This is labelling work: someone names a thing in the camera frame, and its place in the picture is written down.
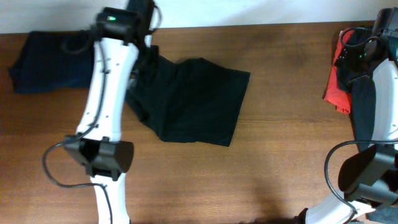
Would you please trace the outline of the black shorts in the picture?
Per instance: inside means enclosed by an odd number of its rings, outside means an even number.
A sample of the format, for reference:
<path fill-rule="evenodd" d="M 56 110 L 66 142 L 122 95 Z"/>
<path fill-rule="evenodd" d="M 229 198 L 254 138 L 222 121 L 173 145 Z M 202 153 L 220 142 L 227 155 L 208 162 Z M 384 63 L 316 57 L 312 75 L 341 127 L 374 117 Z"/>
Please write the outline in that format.
<path fill-rule="evenodd" d="M 153 45 L 139 55 L 132 75 L 126 103 L 160 140 L 231 144 L 249 72 L 205 58 L 173 63 Z"/>

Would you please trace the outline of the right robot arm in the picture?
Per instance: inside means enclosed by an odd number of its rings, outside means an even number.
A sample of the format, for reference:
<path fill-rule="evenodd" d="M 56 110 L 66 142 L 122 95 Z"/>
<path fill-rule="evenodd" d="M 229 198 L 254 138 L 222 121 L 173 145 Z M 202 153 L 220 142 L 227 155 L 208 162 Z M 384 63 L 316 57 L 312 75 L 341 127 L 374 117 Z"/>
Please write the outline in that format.
<path fill-rule="evenodd" d="M 397 8 L 379 11 L 372 28 L 340 33 L 324 98 L 345 100 L 358 152 L 344 161 L 338 186 L 295 223 L 351 223 L 397 206 Z"/>

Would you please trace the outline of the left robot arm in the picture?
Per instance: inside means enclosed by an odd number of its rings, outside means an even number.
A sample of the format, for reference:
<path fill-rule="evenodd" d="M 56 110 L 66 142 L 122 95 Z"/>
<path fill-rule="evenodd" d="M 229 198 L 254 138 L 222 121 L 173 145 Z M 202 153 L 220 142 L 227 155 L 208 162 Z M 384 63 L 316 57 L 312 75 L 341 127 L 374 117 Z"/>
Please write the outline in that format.
<path fill-rule="evenodd" d="M 125 180 L 134 145 L 121 139 L 121 116 L 130 76 L 149 55 L 154 1 L 104 8 L 90 29 L 94 65 L 81 121 L 64 148 L 85 168 L 96 194 L 100 223 L 130 223 Z"/>

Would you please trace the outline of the black garment in pile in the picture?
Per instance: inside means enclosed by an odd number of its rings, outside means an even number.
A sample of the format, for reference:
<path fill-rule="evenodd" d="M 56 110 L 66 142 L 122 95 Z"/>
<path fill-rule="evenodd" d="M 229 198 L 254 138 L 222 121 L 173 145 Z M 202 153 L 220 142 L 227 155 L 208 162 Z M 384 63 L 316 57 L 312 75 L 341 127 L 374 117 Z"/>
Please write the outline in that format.
<path fill-rule="evenodd" d="M 338 89 L 349 94 L 351 100 L 350 119 L 357 141 L 370 140 L 374 132 L 376 88 L 373 73 L 365 60 L 364 46 L 355 47 L 369 38 L 368 32 L 365 27 L 344 30 L 339 36 L 341 50 L 334 63 Z"/>

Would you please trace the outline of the red garment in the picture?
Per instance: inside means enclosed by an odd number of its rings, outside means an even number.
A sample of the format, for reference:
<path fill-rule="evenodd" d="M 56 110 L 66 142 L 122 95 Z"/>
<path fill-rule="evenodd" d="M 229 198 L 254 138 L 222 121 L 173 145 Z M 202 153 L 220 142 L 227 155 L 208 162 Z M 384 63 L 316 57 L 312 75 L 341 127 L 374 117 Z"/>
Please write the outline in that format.
<path fill-rule="evenodd" d="M 351 93 L 347 93 L 339 88 L 337 77 L 338 68 L 335 66 L 335 62 L 337 61 L 338 56 L 340 55 L 342 50 L 343 44 L 340 40 L 338 40 L 323 99 L 326 102 L 333 104 L 338 112 L 343 114 L 350 114 L 352 107 Z"/>

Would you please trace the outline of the folded navy blue garment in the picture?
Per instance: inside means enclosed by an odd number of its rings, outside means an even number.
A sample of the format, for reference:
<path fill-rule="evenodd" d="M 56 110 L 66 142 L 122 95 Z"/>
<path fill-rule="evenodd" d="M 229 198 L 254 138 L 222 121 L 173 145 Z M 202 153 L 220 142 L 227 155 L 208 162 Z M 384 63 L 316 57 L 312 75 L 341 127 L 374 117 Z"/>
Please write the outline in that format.
<path fill-rule="evenodd" d="M 33 31 L 9 69 L 15 93 L 45 93 L 59 88 L 89 88 L 93 73 L 93 38 L 88 31 Z"/>

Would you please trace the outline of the dark grey garment at corner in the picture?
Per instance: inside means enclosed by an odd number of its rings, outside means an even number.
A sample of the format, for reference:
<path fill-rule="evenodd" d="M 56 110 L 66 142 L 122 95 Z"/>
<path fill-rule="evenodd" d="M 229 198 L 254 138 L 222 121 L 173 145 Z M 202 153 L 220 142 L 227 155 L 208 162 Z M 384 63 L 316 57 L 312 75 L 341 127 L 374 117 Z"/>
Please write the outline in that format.
<path fill-rule="evenodd" d="M 368 213 L 366 218 L 373 222 L 397 224 L 397 216 L 397 207 L 387 207 L 382 210 L 375 210 L 374 212 Z"/>

